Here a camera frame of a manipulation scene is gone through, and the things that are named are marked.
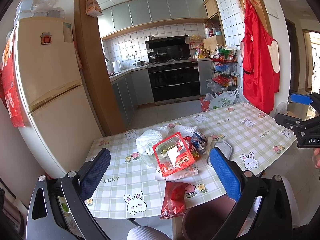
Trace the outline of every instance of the red apron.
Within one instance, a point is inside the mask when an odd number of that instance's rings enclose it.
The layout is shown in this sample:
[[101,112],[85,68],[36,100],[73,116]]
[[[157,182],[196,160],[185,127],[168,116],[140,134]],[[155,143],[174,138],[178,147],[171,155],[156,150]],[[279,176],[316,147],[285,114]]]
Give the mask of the red apron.
[[269,114],[275,93],[279,92],[280,65],[278,42],[264,29],[250,0],[245,4],[243,57],[243,95],[255,107]]
[[14,33],[15,30],[12,31],[5,46],[0,64],[0,98],[9,112],[13,127],[24,127],[14,80]]

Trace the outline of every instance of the countertop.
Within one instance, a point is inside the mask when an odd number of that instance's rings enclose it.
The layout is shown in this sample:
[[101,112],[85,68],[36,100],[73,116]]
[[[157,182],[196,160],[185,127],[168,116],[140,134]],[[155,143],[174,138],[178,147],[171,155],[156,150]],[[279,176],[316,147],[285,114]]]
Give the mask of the countertop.
[[[203,60],[211,60],[210,58],[190,58],[189,60],[191,61],[203,61]],[[141,67],[133,67],[133,68],[128,68],[125,70],[120,71],[119,73],[117,73],[116,75],[113,75],[110,77],[110,82],[113,83],[114,81],[116,81],[117,79],[123,77],[124,75],[129,74],[132,71],[137,71],[137,70],[141,70],[141,69],[146,69],[148,67],[148,64],[141,66]]]

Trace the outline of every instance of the red banner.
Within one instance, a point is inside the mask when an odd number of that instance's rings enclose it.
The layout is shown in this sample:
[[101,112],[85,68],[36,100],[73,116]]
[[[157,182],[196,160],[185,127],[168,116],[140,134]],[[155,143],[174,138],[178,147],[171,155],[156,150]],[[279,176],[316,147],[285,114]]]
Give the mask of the red banner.
[[0,98],[6,106],[13,127],[24,127],[20,111],[18,93],[14,81],[14,41],[15,30],[5,46],[0,65]]

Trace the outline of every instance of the bunny print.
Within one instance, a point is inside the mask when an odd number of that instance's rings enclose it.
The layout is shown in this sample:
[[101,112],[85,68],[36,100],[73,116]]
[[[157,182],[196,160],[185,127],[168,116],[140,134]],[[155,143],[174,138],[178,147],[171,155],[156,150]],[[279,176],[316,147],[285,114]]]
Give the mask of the bunny print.
[[132,130],[132,131],[130,131],[130,132],[126,132],[125,133],[125,135],[126,135],[126,139],[127,140],[130,140],[130,139],[132,139],[132,138],[136,138],[138,135],[137,135],[137,133],[136,133],[136,130]]
[[130,195],[124,195],[124,201],[128,203],[127,210],[130,215],[135,215],[137,212],[145,212],[147,210],[147,204],[141,198],[141,190],[134,195],[134,198]]
[[199,114],[199,116],[193,116],[192,118],[196,119],[198,122],[203,122],[208,119],[203,114]]
[[241,120],[240,123],[244,123],[248,127],[252,127],[254,125],[253,121],[249,121],[248,119],[244,118],[243,121]]
[[292,138],[292,133],[287,131],[286,129],[283,129],[283,131],[280,131],[281,134],[285,135],[287,138],[291,139]]
[[242,102],[241,105],[243,105],[245,108],[251,107],[251,105],[247,102]]
[[247,170],[251,170],[252,168],[258,168],[259,166],[259,163],[253,157],[253,152],[250,152],[248,157],[244,154],[240,154],[240,158],[244,161],[244,166]]

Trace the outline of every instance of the table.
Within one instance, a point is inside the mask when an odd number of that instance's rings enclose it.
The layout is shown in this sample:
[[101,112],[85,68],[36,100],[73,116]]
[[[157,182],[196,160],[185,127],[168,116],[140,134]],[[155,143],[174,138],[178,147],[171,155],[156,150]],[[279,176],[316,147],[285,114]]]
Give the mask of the table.
[[[256,175],[270,166],[295,141],[293,132],[277,125],[273,118],[248,103],[97,139],[86,161],[92,160],[102,148],[107,148],[111,153],[111,163],[92,198],[85,202],[94,217],[128,219],[160,215],[165,181],[155,180],[156,168],[148,168],[144,164],[135,139],[152,127],[173,127],[177,123],[198,126],[203,134],[212,136],[215,141],[229,143],[233,147],[230,160],[235,161],[243,171],[252,165],[245,162],[253,157],[257,164],[252,166],[251,171]],[[214,169],[206,163],[206,158],[197,160],[197,165],[199,173],[196,176],[180,180],[189,184],[185,189],[186,208],[226,193]],[[140,209],[135,208],[136,212],[131,212],[128,203],[141,204]]]

